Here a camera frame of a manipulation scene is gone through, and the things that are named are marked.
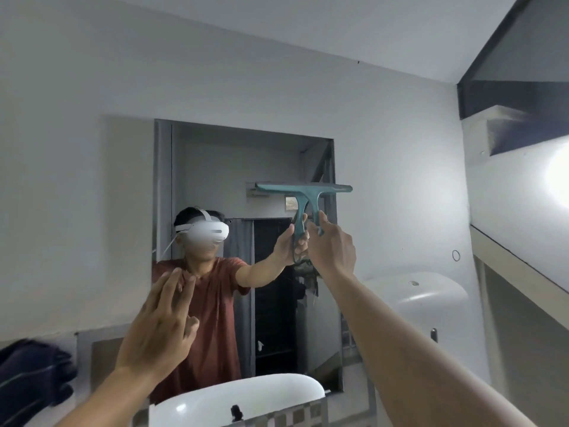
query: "sink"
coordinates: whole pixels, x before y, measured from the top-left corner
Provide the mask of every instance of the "sink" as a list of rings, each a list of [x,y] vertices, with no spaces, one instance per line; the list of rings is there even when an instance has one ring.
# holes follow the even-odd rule
[[[148,409],[149,427],[224,427],[233,422],[231,407],[243,419],[259,417],[324,398],[320,383],[292,373],[236,380],[182,394]]]

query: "dark towel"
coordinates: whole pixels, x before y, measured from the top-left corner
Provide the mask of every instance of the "dark towel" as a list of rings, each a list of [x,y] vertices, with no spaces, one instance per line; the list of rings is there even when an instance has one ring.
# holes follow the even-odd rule
[[[66,401],[76,376],[71,355],[53,345],[26,339],[0,350],[0,427],[23,426]]]

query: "vr headset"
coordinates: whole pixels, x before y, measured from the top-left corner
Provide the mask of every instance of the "vr headset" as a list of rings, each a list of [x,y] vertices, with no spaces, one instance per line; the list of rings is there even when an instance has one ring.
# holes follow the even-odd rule
[[[229,235],[229,226],[221,222],[217,217],[210,216],[204,210],[198,208],[204,215],[205,220],[201,217],[195,217],[185,225],[174,227],[176,234],[185,234],[191,243],[214,243],[219,244]]]

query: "squeegee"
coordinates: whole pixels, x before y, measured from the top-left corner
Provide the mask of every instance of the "squeegee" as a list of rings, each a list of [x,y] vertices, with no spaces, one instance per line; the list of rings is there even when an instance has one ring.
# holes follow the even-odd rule
[[[266,193],[277,193],[288,196],[294,196],[298,202],[298,212],[296,213],[294,222],[294,236],[293,236],[293,258],[295,264],[301,261],[296,261],[294,257],[294,248],[296,243],[304,234],[304,222],[302,215],[306,209],[306,205],[310,204],[312,207],[312,219],[316,226],[320,226],[320,216],[318,208],[318,198],[321,195],[335,195],[336,193],[349,193],[352,191],[352,186],[343,186],[341,184],[328,184],[328,183],[303,183],[303,184],[287,184],[287,183],[255,183],[257,190]]]

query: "gray curtain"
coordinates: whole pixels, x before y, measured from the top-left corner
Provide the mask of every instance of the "gray curtain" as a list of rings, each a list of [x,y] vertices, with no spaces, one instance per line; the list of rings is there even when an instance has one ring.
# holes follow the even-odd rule
[[[253,221],[245,219],[231,219],[228,221],[229,235],[224,241],[223,256],[226,258],[241,258],[252,265],[254,262]],[[242,377],[255,375],[255,360],[252,351],[254,334],[254,289],[243,296],[235,292],[234,295],[235,336],[237,338],[237,351],[241,365]]]

